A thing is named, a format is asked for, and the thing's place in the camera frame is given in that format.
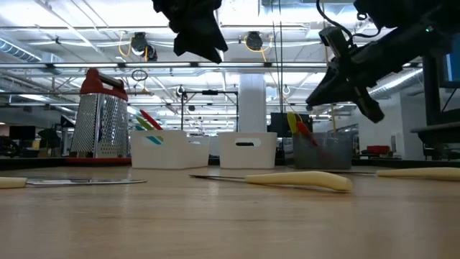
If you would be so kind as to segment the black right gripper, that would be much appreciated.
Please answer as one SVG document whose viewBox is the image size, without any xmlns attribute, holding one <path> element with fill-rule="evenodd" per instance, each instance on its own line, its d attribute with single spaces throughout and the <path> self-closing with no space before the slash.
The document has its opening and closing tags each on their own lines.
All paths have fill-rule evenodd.
<svg viewBox="0 0 460 259">
<path fill-rule="evenodd" d="M 385 115 L 379 103 L 365 88 L 373 87 L 378 80 L 399 71 L 399 42 L 380 39 L 356 47 L 345 38 L 340 27 L 322 29 L 319 36 L 334 57 L 327 63 L 324 78 L 305 102 L 309 106 L 319 106 L 350 101 L 370 121 L 382 121 Z"/>
</svg>

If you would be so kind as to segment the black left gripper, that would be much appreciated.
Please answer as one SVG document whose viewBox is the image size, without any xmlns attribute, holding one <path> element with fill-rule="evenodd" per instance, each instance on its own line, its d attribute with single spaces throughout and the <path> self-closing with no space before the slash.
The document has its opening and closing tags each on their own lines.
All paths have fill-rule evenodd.
<svg viewBox="0 0 460 259">
<path fill-rule="evenodd" d="M 153 9 L 172 23 L 177 32 L 173 52 L 177 56 L 184 53 L 205 58 L 213 63 L 221 63 L 217 50 L 228 50 L 223 35 L 213 17 L 188 17 L 201 11 L 211 11 L 221 7 L 222 0 L 152 0 Z"/>
</svg>

